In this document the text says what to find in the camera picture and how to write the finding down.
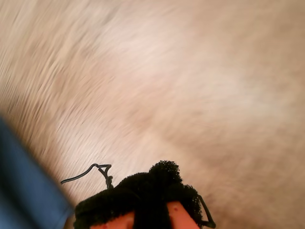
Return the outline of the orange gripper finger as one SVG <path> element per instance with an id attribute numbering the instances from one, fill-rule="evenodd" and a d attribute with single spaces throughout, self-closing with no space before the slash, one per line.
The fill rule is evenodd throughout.
<path id="1" fill-rule="evenodd" d="M 134 213 L 133 229 L 167 228 L 164 183 L 150 173 L 138 173 L 82 202 L 75 209 L 76 229 L 89 229 Z"/>
<path id="2" fill-rule="evenodd" d="M 157 179 L 165 202 L 179 201 L 199 228 L 203 228 L 201 202 L 198 192 L 190 185 L 183 184 L 179 166 L 173 161 L 160 161 L 149 170 Z"/>

